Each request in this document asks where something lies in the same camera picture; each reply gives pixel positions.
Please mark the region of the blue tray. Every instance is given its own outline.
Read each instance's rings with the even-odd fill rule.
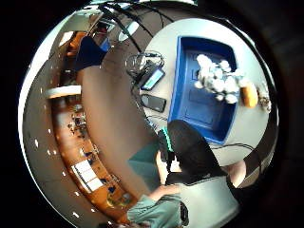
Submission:
[[[179,36],[175,82],[168,122],[184,120],[194,126],[211,143],[224,144],[234,121],[238,103],[219,102],[214,93],[197,89],[197,56],[204,54],[213,62],[225,59],[234,71],[237,68],[231,47],[201,37]]]

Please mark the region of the round table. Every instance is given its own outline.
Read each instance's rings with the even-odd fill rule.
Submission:
[[[171,97],[175,79],[175,66],[177,58],[178,36],[196,36],[212,39],[230,46],[237,60],[237,67],[245,72],[245,76],[256,86],[262,86],[266,82],[263,70],[255,54],[234,32],[227,27],[206,19],[190,18],[182,19],[169,24],[160,30],[148,44],[146,50],[156,50],[164,59],[162,70],[165,76],[153,87],[151,91],[140,91],[140,94],[150,94],[166,100],[163,113],[144,107],[146,116],[159,116],[167,119],[170,111]],[[265,112],[260,104],[254,108],[248,108],[238,101],[235,120],[225,144],[245,143],[256,147],[265,132],[269,114]],[[156,125],[156,131],[167,126],[167,121],[158,118],[149,118]],[[211,148],[218,147],[210,143]],[[228,165],[244,159],[250,154],[250,150],[239,147],[223,147],[213,149],[220,166]]]

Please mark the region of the orange object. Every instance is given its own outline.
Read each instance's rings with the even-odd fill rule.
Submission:
[[[247,107],[255,107],[258,102],[257,88],[253,83],[248,83],[241,89],[242,101]]]

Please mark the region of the mobile phone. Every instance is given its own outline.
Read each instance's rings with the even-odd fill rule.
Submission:
[[[142,77],[141,89],[150,91],[164,76],[164,71],[157,67],[154,68],[152,72],[147,72],[146,75]]]
[[[164,98],[152,96],[149,94],[142,94],[141,103],[143,106],[147,108],[150,108],[158,112],[163,112],[165,108],[166,100]]]

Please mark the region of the green shirt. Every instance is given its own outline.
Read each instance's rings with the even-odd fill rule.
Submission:
[[[151,228],[176,228],[181,224],[180,194],[165,195],[154,201],[146,195],[128,210],[130,221],[148,222]]]

